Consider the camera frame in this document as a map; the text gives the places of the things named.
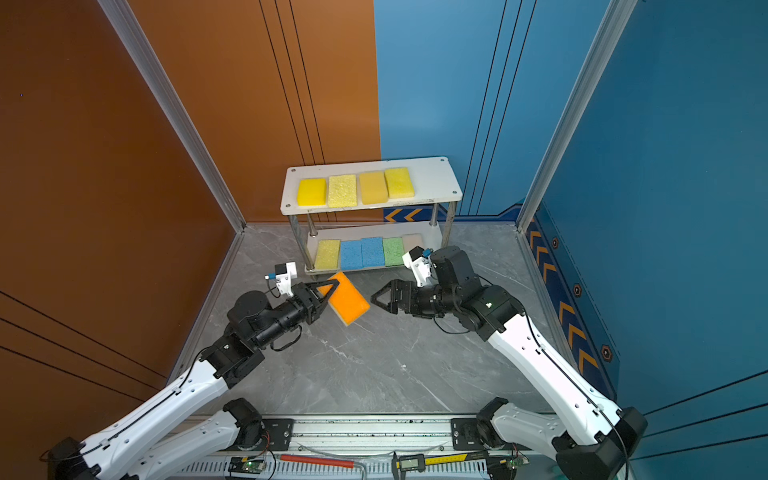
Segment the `orange foam sponge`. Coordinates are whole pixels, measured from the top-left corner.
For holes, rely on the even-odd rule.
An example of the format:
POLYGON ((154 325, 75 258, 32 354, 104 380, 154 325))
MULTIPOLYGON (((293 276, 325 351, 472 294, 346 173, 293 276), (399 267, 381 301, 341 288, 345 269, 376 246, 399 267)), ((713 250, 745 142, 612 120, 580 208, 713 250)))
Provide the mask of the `orange foam sponge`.
POLYGON ((329 306, 345 326, 349 326, 370 310, 370 303, 343 272, 332 275, 339 287, 329 299, 329 306))

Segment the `yellow cellulose sponge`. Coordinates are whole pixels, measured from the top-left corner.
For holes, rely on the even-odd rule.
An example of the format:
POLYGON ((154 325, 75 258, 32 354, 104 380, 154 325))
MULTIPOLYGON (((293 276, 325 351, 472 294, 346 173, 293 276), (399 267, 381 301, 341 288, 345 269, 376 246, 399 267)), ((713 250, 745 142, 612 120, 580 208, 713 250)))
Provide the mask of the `yellow cellulose sponge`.
POLYGON ((357 177, 354 174, 330 176, 328 188, 329 208, 352 208, 358 205, 357 177))
POLYGON ((341 241, 320 240, 317 244, 314 267, 316 270, 337 270, 340 264, 341 241))

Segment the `green cellulose sponge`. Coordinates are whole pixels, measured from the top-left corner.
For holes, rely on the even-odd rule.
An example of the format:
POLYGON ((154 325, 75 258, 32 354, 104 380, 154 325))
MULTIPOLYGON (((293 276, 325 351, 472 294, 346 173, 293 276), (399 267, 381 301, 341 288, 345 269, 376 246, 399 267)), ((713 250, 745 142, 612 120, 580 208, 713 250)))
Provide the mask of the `green cellulose sponge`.
POLYGON ((403 265, 403 255, 405 254, 404 242, 401 237, 384 238, 382 240, 385 266, 395 267, 403 265))

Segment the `blue cellulose sponge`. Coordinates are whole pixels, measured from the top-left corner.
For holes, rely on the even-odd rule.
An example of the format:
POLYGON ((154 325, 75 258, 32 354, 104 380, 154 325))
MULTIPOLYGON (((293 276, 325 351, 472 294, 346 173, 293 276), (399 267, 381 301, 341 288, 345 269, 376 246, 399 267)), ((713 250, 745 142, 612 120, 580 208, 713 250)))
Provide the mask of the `blue cellulose sponge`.
POLYGON ((362 242, 360 240, 342 241, 340 245, 340 269, 358 270, 363 267, 362 242))
POLYGON ((382 237, 363 238, 361 242, 362 265, 364 268, 379 268, 385 266, 385 255, 382 237))

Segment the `beige foam sponge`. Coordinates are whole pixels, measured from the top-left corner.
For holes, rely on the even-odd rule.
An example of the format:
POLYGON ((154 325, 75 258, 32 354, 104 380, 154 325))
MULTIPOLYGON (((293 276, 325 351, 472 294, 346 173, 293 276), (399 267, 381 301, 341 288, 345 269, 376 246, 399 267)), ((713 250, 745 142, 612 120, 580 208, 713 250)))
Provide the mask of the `beige foam sponge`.
POLYGON ((426 249, 426 243, 423 239, 423 236, 421 234, 407 234, 402 236, 402 242, 403 242, 403 249, 405 253, 410 252, 416 247, 419 247, 421 249, 426 249))

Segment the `thick yellow foam sponge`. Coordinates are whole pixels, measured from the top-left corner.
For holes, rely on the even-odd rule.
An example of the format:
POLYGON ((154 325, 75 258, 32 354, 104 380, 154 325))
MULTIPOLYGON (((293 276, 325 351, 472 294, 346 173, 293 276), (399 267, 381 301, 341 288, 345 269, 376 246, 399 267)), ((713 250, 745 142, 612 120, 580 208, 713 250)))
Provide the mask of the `thick yellow foam sponge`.
POLYGON ((300 180, 296 202, 301 208, 325 207, 327 205, 327 180, 325 178, 300 180))

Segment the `small yellow foam sponge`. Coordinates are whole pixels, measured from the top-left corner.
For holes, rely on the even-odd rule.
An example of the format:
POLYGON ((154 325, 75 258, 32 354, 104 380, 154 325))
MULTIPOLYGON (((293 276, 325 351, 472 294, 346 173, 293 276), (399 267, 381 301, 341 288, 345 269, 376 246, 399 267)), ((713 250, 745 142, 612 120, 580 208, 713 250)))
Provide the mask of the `small yellow foam sponge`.
POLYGON ((390 200, 409 199, 415 196, 415 188, 407 167, 386 169, 384 177, 390 200))

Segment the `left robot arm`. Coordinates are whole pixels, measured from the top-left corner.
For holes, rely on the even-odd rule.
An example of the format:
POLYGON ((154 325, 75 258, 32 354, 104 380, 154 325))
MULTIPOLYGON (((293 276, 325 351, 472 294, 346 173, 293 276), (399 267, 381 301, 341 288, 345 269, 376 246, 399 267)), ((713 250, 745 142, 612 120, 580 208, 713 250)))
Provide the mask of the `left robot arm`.
POLYGON ((318 320, 338 287, 336 279, 298 283, 278 306, 262 291, 242 294, 227 313, 223 335, 203 348, 179 378, 113 425, 82 441, 67 437, 42 454, 48 478, 161 478, 174 466, 224 447, 268 446, 261 414, 243 398, 172 439, 166 436, 246 378, 282 335, 301 333, 318 320))

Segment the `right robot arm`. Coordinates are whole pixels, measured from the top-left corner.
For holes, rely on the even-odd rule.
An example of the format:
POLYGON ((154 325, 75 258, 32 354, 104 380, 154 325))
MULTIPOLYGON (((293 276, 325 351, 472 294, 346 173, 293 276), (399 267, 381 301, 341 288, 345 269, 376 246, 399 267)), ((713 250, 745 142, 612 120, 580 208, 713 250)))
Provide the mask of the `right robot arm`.
POLYGON ((546 340, 522 302, 478 275, 456 246, 428 253, 416 247, 404 265, 412 279, 395 279, 371 296, 392 314, 436 321, 456 317, 508 359, 553 412, 539 414, 496 397, 476 416, 480 441, 500 448, 521 444, 554 460, 569 479, 629 478, 630 459, 648 422, 634 407, 619 407, 591 385, 546 340))

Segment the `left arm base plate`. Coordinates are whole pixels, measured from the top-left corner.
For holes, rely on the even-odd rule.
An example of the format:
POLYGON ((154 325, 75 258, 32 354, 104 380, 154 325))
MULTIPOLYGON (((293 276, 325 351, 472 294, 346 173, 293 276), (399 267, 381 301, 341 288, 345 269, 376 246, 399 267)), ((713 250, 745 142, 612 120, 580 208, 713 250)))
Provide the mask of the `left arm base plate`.
POLYGON ((233 444, 236 450, 263 452, 287 451, 293 434, 292 418, 267 418, 240 429, 233 444))

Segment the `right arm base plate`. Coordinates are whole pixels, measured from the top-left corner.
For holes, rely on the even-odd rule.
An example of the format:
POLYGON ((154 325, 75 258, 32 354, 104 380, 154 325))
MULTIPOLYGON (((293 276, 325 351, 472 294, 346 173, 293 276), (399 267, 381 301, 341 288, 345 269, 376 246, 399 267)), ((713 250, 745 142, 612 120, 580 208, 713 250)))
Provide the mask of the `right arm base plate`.
POLYGON ((450 420, 453 449, 459 450, 499 450, 527 451, 529 447, 521 443, 517 436, 502 433, 489 420, 475 417, 457 417, 450 420))

